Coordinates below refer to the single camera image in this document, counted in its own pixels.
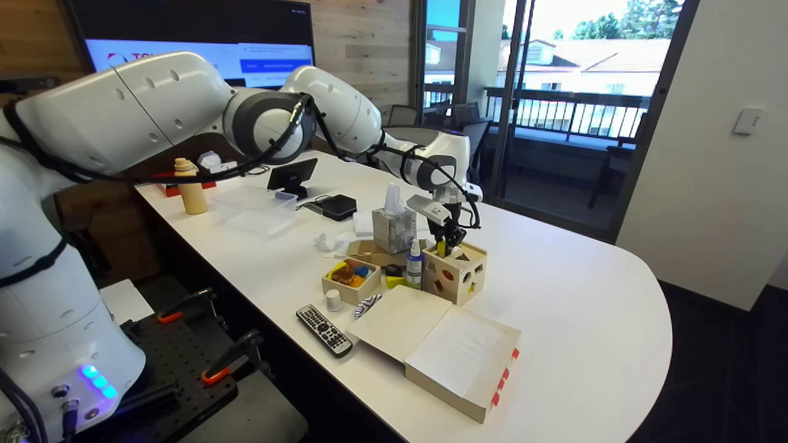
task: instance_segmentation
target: black remote control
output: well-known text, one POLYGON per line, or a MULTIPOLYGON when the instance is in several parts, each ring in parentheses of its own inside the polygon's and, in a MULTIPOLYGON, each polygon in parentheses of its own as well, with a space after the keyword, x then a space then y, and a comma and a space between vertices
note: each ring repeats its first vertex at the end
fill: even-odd
POLYGON ((351 348, 351 341, 330 325, 314 305, 294 310, 294 316, 323 341, 336 358, 351 348))

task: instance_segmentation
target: blue light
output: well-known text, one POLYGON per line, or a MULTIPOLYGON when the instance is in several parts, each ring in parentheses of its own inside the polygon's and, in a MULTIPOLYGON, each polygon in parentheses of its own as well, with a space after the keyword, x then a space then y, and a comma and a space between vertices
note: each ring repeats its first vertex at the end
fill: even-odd
POLYGON ((83 374, 85 378, 95 378, 95 375, 99 375, 99 368, 95 368, 92 364, 85 364, 85 367, 81 367, 81 374, 83 374))
POLYGON ((92 385, 95 385, 95 388, 106 388, 107 382, 106 382, 102 375, 95 375, 95 378, 92 378, 92 385))
POLYGON ((106 388, 101 388, 101 395, 102 395, 102 398, 115 398, 115 395, 118 395, 118 388, 106 385, 106 388))

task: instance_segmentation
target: bottle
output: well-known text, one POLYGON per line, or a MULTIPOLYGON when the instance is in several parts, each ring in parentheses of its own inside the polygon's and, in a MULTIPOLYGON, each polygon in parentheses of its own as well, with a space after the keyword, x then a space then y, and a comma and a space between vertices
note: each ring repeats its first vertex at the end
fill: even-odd
POLYGON ((396 185, 387 190, 380 208, 371 212, 374 243, 389 252, 405 252, 409 240, 416 236, 416 214, 404 207, 396 185))
MULTIPOLYGON (((187 158, 175 158, 175 176, 196 176, 196 165, 187 158)), ((177 190, 187 214, 207 212, 201 182, 180 182, 177 190)))
POLYGON ((422 265, 422 251, 417 238, 411 238, 411 251, 409 257, 404 262, 404 282, 411 287, 420 287, 420 265, 422 265))

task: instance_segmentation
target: computer screen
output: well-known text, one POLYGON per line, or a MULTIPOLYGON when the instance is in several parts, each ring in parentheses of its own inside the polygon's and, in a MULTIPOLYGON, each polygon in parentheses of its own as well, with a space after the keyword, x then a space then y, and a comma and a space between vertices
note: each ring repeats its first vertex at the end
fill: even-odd
POLYGON ((261 0, 63 0, 90 72, 196 52, 223 81, 277 88, 312 56, 309 5, 261 0))

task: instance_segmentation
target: small cardboard box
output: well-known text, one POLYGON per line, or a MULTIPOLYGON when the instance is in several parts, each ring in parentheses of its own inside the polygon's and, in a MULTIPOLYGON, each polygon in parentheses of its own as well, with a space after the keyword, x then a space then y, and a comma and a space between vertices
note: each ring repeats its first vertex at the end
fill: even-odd
POLYGON ((451 256, 435 256, 433 247, 422 251, 420 287, 462 305, 484 286, 488 251, 459 243, 451 256))
POLYGON ((323 275, 323 292, 330 287, 340 291, 342 303, 360 305, 361 299, 377 295, 384 291, 380 267, 361 260, 340 260, 331 270, 323 275), (344 286, 342 279, 334 279, 334 270, 344 265, 364 265, 369 267, 361 286, 344 286))

